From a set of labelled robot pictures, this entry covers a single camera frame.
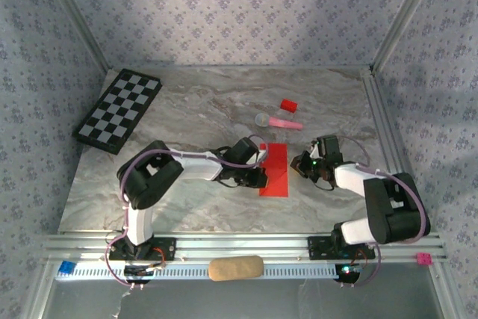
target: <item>checkered board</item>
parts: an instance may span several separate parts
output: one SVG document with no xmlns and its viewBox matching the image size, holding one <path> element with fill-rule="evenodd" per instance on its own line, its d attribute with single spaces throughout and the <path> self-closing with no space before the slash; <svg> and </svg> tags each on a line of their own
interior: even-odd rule
<svg viewBox="0 0 478 319">
<path fill-rule="evenodd" d="M 121 70 L 73 136 L 117 155 L 160 89 L 159 78 Z"/>
</svg>

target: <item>blue block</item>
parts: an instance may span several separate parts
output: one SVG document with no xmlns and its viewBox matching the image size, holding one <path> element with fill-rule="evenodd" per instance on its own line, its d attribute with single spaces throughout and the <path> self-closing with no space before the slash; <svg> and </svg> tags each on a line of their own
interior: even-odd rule
<svg viewBox="0 0 478 319">
<path fill-rule="evenodd" d="M 60 269 L 58 269 L 59 273 L 71 274 L 75 270 L 76 263 L 72 261 L 63 261 L 61 263 Z"/>
</svg>

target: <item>marble surface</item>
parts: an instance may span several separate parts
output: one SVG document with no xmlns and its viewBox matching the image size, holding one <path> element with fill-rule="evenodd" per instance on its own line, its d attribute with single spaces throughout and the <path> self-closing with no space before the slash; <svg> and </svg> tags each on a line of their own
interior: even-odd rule
<svg viewBox="0 0 478 319">
<path fill-rule="evenodd" d="M 118 155 L 86 146 L 69 193 L 60 231 L 119 229 L 123 211 L 116 172 L 153 140 L 184 151 L 233 145 L 259 134 L 286 143 L 288 160 L 325 134 L 360 140 L 384 168 L 384 159 L 361 80 L 327 69 L 178 68 L 144 70 L 163 88 Z M 106 88 L 117 75 L 111 70 Z M 299 103 L 292 115 L 283 98 Z M 304 124 L 302 131 L 259 128 L 265 112 Z M 364 160 L 361 150 L 341 141 L 346 160 Z M 214 182 L 176 182 L 155 206 L 156 232 L 329 232 L 337 222 L 365 216 L 365 203 L 349 191 L 324 192 L 289 169 L 289 197 L 260 197 L 257 189 L 225 188 Z"/>
</svg>

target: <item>wall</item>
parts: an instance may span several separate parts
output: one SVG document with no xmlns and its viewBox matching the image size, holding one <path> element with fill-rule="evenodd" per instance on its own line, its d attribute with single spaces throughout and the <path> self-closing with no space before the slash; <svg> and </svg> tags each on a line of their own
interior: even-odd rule
<svg viewBox="0 0 478 319">
<path fill-rule="evenodd" d="M 56 0 L 0 0 L 0 318 L 17 318 L 78 164 L 97 70 Z"/>
<path fill-rule="evenodd" d="M 75 0 L 113 68 L 370 64 L 403 0 Z"/>
<path fill-rule="evenodd" d="M 379 80 L 466 309 L 478 318 L 478 0 L 423 0 Z"/>
</svg>

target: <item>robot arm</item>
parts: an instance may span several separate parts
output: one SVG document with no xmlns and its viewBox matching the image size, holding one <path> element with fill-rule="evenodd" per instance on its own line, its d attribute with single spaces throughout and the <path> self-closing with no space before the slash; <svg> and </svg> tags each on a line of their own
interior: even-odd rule
<svg viewBox="0 0 478 319">
<path fill-rule="evenodd" d="M 138 259 L 149 251 L 148 241 L 153 236 L 152 207 L 175 181 L 204 179 L 221 182 L 234 179 L 236 185 L 249 188 L 263 188 L 267 184 L 265 169 L 232 166 L 246 164 L 254 155 L 259 154 L 257 146 L 247 137 L 233 147 L 225 146 L 203 153 L 175 151 L 169 149 L 163 141 L 157 140 L 122 165 L 117 172 L 118 179 L 122 182 L 131 163 L 150 150 L 167 153 L 146 156 L 134 165 L 125 181 L 125 195 L 129 201 L 125 244 Z"/>
<path fill-rule="evenodd" d="M 313 182 L 322 178 L 332 188 L 347 189 L 365 198 L 366 218 L 335 225 L 332 240 L 338 248 L 404 241 L 419 233 L 420 212 L 410 195 L 391 179 L 360 170 L 353 162 L 345 162 L 336 136 L 318 137 L 312 142 L 310 152 L 304 151 L 295 157 L 291 167 Z M 418 194 L 408 173 L 394 176 Z M 428 235 L 427 216 L 425 228 L 424 235 Z"/>
</svg>

